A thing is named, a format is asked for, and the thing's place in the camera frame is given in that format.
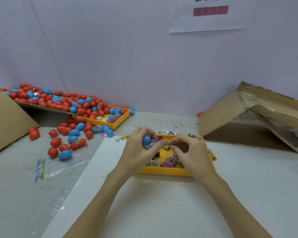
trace forearm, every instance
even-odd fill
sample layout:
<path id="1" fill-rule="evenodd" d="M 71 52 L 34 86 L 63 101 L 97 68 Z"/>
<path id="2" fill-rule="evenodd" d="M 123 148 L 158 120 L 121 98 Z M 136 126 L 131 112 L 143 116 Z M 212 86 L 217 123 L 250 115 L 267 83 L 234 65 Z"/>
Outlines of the forearm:
<path id="1" fill-rule="evenodd" d="M 99 237 L 111 205 L 126 179 L 110 172 L 99 192 L 63 238 Z"/>
<path id="2" fill-rule="evenodd" d="M 221 211 L 235 238 L 272 238 L 244 208 L 220 176 L 203 183 Z"/>

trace clear plastic bag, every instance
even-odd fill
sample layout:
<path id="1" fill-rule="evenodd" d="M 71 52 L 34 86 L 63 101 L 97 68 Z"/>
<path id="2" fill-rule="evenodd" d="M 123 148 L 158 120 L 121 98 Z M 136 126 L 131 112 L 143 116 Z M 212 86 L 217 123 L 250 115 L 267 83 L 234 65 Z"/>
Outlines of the clear plastic bag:
<path id="1" fill-rule="evenodd" d="M 86 144 L 77 150 L 72 151 L 72 156 L 65 160 L 58 160 L 57 158 L 45 158 L 44 178 L 50 178 L 65 170 L 76 167 L 80 164 L 91 160 L 91 148 L 95 145 Z"/>

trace paper sign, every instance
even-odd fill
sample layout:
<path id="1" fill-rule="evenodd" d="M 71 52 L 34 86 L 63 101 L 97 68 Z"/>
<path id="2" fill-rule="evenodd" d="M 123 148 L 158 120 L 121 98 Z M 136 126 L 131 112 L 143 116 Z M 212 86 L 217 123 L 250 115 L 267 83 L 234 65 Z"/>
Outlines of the paper sign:
<path id="1" fill-rule="evenodd" d="M 258 0 L 170 0 L 170 33 L 249 28 Z"/>

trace hand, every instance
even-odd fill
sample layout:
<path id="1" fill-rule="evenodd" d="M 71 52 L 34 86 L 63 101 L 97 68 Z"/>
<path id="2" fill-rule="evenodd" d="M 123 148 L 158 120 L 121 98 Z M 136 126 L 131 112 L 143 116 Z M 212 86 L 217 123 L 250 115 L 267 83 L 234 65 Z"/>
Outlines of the hand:
<path id="1" fill-rule="evenodd" d="M 206 143 L 186 135 L 180 135 L 170 140 L 168 144 L 178 156 L 184 168 L 196 180 L 203 183 L 207 178 L 217 176 L 208 155 Z"/>
<path id="2" fill-rule="evenodd" d="M 150 128 L 137 127 L 127 139 L 123 154 L 114 169 L 126 179 L 141 170 L 167 144 L 167 140 L 160 140 L 150 150 L 145 150 L 142 146 L 142 139 L 145 135 L 158 140 L 157 135 Z"/>

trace right hand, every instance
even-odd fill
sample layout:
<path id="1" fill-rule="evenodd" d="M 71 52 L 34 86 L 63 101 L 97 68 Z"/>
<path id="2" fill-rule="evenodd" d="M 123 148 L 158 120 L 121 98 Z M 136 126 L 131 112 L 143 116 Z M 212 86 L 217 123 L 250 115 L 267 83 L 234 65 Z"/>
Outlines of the right hand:
<path id="1" fill-rule="evenodd" d="M 189 145 L 189 150 L 184 153 L 177 146 Z M 209 178 L 213 179 L 217 173 L 207 152 L 207 145 L 198 139 L 179 135 L 169 141 L 169 146 L 178 156 L 185 169 L 198 181 L 204 183 Z"/>

